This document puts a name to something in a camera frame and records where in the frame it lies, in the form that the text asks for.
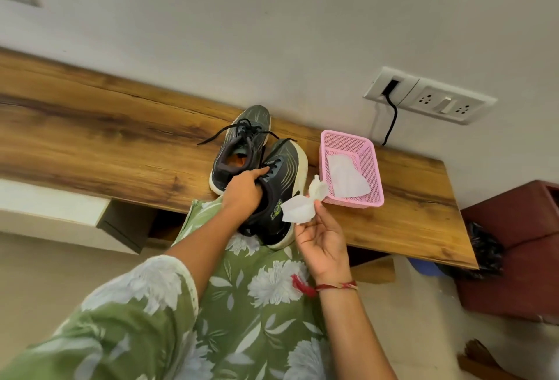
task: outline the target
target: sleeve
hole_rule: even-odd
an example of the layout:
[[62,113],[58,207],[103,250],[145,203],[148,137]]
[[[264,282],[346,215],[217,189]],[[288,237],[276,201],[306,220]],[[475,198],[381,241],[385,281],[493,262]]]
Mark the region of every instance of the sleeve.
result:
[[97,288],[49,340],[0,372],[0,380],[172,380],[196,345],[198,310],[185,265],[152,257]]

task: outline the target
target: sneaker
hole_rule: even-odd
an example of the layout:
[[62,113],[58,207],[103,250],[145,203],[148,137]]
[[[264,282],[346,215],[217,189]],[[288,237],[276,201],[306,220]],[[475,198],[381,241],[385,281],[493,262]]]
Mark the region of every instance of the sneaker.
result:
[[303,193],[309,162],[303,149],[286,138],[274,143],[264,166],[269,166],[269,171],[256,180],[262,186],[262,200],[240,231],[247,236],[257,235],[265,245],[277,250],[295,238],[293,224],[282,221],[281,204]]
[[243,171],[258,168],[264,155],[268,135],[279,138],[269,129],[271,118],[268,109],[261,105],[251,106],[237,117],[230,126],[220,129],[215,135],[200,144],[206,144],[227,131],[210,174],[210,189],[220,196],[229,181]]

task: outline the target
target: pink plastic basket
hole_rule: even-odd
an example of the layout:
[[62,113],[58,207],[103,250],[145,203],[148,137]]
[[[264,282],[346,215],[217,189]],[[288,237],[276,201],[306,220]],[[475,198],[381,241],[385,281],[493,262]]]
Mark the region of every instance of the pink plastic basket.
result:
[[[369,183],[371,192],[357,198],[337,198],[328,169],[329,155],[348,155],[353,160],[353,166]],[[350,208],[379,207],[384,203],[381,175],[378,171],[377,157],[374,154],[373,143],[365,137],[324,130],[320,135],[320,179],[328,183],[330,194],[324,200],[326,203],[347,206]]]

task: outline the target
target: wooden bench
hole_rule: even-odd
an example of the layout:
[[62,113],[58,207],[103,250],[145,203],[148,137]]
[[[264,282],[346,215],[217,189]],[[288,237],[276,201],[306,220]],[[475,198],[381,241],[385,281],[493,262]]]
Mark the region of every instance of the wooden bench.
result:
[[[186,213],[213,199],[221,145],[196,146],[241,109],[0,50],[0,176]],[[273,118],[318,173],[321,130]],[[385,204],[329,206],[349,245],[445,264],[477,263],[443,162],[376,146]]]

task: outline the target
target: wrist bracelet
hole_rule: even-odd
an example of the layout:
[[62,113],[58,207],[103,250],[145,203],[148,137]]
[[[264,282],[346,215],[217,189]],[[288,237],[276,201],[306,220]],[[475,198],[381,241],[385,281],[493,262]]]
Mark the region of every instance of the wrist bracelet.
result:
[[293,279],[293,287],[296,288],[299,292],[314,298],[318,292],[325,290],[325,289],[353,289],[357,290],[357,282],[355,280],[350,281],[349,283],[336,283],[336,284],[318,284],[315,288],[311,287],[308,284],[304,284],[303,280],[297,275],[293,274],[291,276]]

